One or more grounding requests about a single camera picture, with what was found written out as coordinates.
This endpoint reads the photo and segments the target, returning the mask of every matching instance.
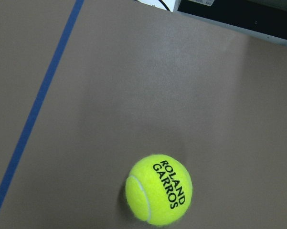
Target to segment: sticker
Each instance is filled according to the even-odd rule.
[[[189,0],[189,1],[194,1],[206,6],[212,6],[212,4],[214,3],[214,0]]]

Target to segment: white curved seam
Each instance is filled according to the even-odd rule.
[[[134,175],[130,175],[130,177],[133,177],[138,182],[138,184],[140,186],[140,189],[142,190],[142,192],[143,192],[143,194],[145,196],[145,199],[146,199],[147,204],[148,204],[148,212],[149,212],[147,222],[149,222],[151,220],[151,208],[149,206],[149,199],[148,199],[147,193],[145,192],[141,182],[137,179],[137,177],[135,177]]]

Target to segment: ball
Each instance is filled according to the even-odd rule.
[[[138,219],[164,226],[181,218],[189,208],[192,181],[186,168],[174,158],[150,155],[131,169],[125,193]]]

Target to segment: blue stripe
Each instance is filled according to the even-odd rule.
[[[9,163],[9,165],[5,171],[3,180],[2,180],[1,185],[0,185],[0,208],[3,204],[4,198],[6,196],[8,189],[9,189],[10,183],[13,179],[13,176],[15,174],[15,171],[17,169],[17,166],[19,164],[19,161],[21,159],[21,156],[23,154],[25,146],[28,142],[28,139],[29,139],[30,134],[32,132],[32,129],[34,127],[35,121],[37,119],[38,113],[39,113],[40,108],[43,104],[44,98],[46,97],[47,91],[49,89],[49,86],[50,86],[51,81],[53,79],[53,76],[55,74],[55,71],[56,71],[57,66],[59,64],[59,61],[63,55],[64,49],[65,49],[66,44],[68,42],[68,39],[70,37],[71,31],[74,27],[77,16],[81,10],[83,2],[84,2],[84,0],[77,0],[73,6],[73,9],[72,9],[70,16],[69,16],[69,19],[65,25],[64,31],[61,35],[61,38],[58,42],[55,53],[52,57],[50,65],[48,67],[48,70],[44,76],[42,85],[40,86],[40,89],[38,91],[38,94],[36,96],[34,104],[31,108],[31,111],[29,113],[27,121],[24,125],[22,133],[20,135],[20,138],[19,138],[18,143],[16,145],[16,148],[14,150],[14,153],[11,157],[10,163]]]

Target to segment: yellow tennis ball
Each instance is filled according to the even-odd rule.
[[[167,155],[150,155],[138,161],[126,180],[127,202],[134,215],[149,224],[170,224],[187,211],[192,182],[186,168]]]

